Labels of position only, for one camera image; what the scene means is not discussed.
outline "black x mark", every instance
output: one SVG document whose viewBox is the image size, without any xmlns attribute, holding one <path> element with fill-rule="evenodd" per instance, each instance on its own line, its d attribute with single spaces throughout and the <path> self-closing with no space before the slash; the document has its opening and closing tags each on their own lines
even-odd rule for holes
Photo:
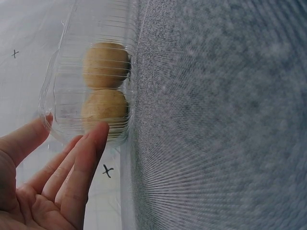
<svg viewBox="0 0 307 230">
<path fill-rule="evenodd" d="M 13 54 L 12 56 L 14 56 L 14 58 L 16 58 L 15 55 L 18 54 L 18 53 L 19 53 L 19 51 L 16 52 L 16 51 L 14 50 L 14 54 Z"/>
<path fill-rule="evenodd" d="M 111 177 L 110 177 L 110 175 L 109 175 L 109 171 L 114 170 L 114 169 L 113 169 L 113 168 L 107 169 L 107 167 L 106 167 L 106 165 L 105 165 L 105 164 L 104 164 L 104 168 L 105 168 L 105 170 L 106 170 L 106 171 L 105 171 L 103 174 L 105 174 L 105 173 L 106 173 L 106 174 L 107 174 L 107 176 L 108 176 L 109 178 L 111 178 Z"/>
</svg>

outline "round pastry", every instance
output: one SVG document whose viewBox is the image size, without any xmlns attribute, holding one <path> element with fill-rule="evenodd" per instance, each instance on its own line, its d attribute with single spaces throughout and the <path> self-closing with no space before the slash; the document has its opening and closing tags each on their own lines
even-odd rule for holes
<svg viewBox="0 0 307 230">
<path fill-rule="evenodd" d="M 118 90 L 93 91 L 82 105 L 81 117 L 86 132 L 97 123 L 106 121 L 110 125 L 110 134 L 121 133 L 127 126 L 128 102 Z"/>
<path fill-rule="evenodd" d="M 116 88 L 129 71 L 129 57 L 122 45 L 101 42 L 91 47 L 83 60 L 83 78 L 93 90 Z"/>
</svg>

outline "clear plastic container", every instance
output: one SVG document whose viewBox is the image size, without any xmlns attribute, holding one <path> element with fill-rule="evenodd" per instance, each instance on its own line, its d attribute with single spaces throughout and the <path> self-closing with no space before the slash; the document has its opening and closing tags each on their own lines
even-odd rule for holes
<svg viewBox="0 0 307 230">
<path fill-rule="evenodd" d="M 66 144 L 97 122 L 106 121 L 110 125 L 107 144 L 118 146 L 125 141 L 134 102 L 130 62 L 136 52 L 135 18 L 130 0 L 75 2 L 39 98 L 40 117 L 50 126 L 46 115 L 52 113 L 52 127 L 48 128 L 57 140 Z M 101 85 L 97 80 L 89 84 L 86 78 L 93 76 L 115 79 L 116 84 Z"/>
</svg>

